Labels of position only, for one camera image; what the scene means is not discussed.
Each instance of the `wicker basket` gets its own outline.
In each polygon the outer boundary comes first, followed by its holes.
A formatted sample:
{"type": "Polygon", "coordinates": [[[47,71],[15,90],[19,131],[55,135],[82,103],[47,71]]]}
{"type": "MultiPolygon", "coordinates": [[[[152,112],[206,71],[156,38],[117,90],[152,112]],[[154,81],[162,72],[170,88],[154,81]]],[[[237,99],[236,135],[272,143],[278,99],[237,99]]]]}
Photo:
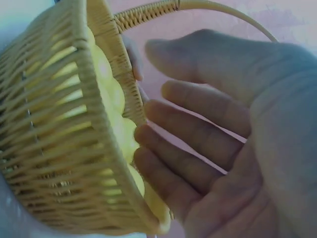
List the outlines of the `wicker basket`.
{"type": "Polygon", "coordinates": [[[206,0],[165,0],[117,15],[104,0],[64,0],[39,15],[0,56],[0,168],[18,200],[39,221],[72,234],[165,234],[169,230],[169,209],[147,183],[145,197],[138,193],[118,148],[96,83],[86,27],[93,31],[124,91],[123,116],[140,125],[145,123],[142,102],[120,33],[166,13],[192,8],[235,15],[275,41],[244,14],[206,0]],[[61,39],[65,44],[52,50],[61,39]],[[77,50],[39,70],[56,52],[70,46],[77,50]],[[37,62],[37,70],[28,74],[37,62]],[[77,71],[52,80],[52,75],[72,62],[77,71]],[[55,91],[76,74],[80,83],[55,91]],[[76,90],[82,91],[82,98],[57,103],[76,90]],[[80,105],[86,106],[86,113],[56,120],[80,105]],[[92,126],[61,133],[85,122],[92,126]],[[92,149],[96,143],[102,146],[92,149]],[[114,174],[100,175],[104,169],[114,174]],[[110,178],[118,185],[105,188],[100,184],[110,178]],[[122,194],[115,197],[115,204],[108,204],[102,192],[114,188],[122,194]]]}

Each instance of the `pink wall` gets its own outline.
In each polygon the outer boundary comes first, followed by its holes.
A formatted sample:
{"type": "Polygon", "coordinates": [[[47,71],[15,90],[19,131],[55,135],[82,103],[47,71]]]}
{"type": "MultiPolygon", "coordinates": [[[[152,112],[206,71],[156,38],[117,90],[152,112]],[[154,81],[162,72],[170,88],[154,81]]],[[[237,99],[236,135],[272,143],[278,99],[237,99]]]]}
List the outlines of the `pink wall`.
{"type": "MultiPolygon", "coordinates": [[[[153,0],[108,0],[113,12],[153,2],[153,0]]],[[[317,52],[317,34],[314,7],[309,7],[310,0],[218,0],[217,2],[235,7],[250,15],[268,28],[280,41],[300,43],[317,52]]],[[[223,13],[205,10],[192,10],[164,16],[145,23],[126,32],[141,51],[144,62],[145,81],[142,87],[152,99],[160,99],[160,87],[168,80],[154,69],[144,55],[143,46],[148,39],[173,39],[195,30],[210,28],[223,33],[250,39],[266,40],[265,37],[245,22],[223,13]]],[[[190,150],[184,143],[163,132],[174,144],[190,150]]],[[[183,238],[181,226],[174,222],[165,238],[183,238]]]]}

